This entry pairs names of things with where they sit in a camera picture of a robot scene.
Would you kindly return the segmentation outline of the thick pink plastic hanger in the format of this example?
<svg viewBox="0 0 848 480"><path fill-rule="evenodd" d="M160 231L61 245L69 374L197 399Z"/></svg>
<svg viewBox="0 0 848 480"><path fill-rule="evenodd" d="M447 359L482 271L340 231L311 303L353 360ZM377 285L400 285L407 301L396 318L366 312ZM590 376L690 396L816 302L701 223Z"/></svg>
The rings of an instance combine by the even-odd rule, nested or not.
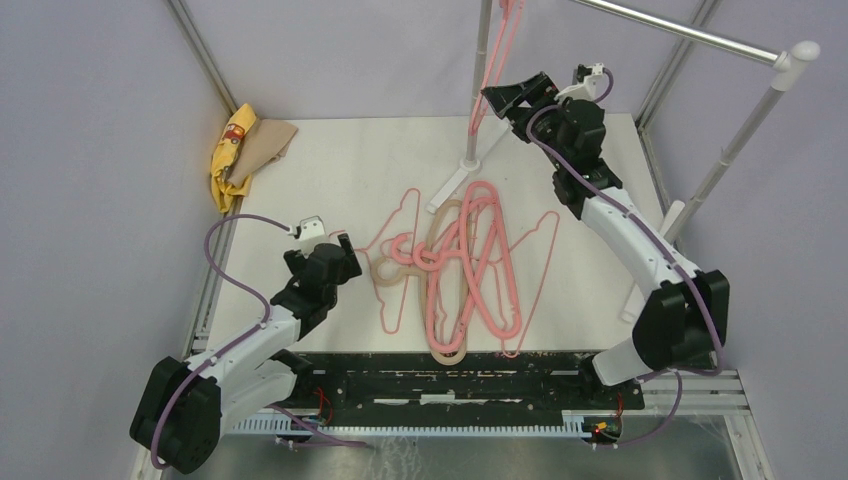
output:
<svg viewBox="0 0 848 480"><path fill-rule="evenodd" d="M487 111L487 107L483 105L482 89L493 86L500 80L521 22L525 4L525 1L498 2L501 9L501 20L494 37L494 44L487 50L482 77L475 81L476 91L467 130L470 135L477 134Z"/></svg>

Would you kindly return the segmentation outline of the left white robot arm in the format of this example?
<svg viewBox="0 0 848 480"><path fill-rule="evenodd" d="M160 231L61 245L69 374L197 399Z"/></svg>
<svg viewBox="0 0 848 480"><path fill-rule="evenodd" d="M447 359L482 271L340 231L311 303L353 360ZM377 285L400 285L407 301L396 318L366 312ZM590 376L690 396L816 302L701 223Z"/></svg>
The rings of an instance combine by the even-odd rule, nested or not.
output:
<svg viewBox="0 0 848 480"><path fill-rule="evenodd" d="M129 428L157 468L188 474L235 425L277 402L307 404L315 384L307 361L290 352L328 316L339 286L362 268L347 234L289 250L292 274L263 305L263 316L224 343L187 360L166 357L151 371Z"/></svg>

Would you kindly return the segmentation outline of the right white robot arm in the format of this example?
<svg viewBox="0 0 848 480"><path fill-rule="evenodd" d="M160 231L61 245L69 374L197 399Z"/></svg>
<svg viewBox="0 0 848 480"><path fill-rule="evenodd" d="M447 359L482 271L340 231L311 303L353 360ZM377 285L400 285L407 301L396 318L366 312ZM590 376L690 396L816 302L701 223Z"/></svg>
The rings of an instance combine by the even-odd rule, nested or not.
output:
<svg viewBox="0 0 848 480"><path fill-rule="evenodd" d="M558 89L540 72L527 80L481 89L495 116L521 141L538 146L554 167L559 202L593 230L626 267L644 305L629 337L591 357L577 382L580 400L602 408L618 385L683 368L716 375L724 364L730 285L705 271L651 227L602 157L605 111L575 90ZM693 361L714 355L712 368Z"/></svg>

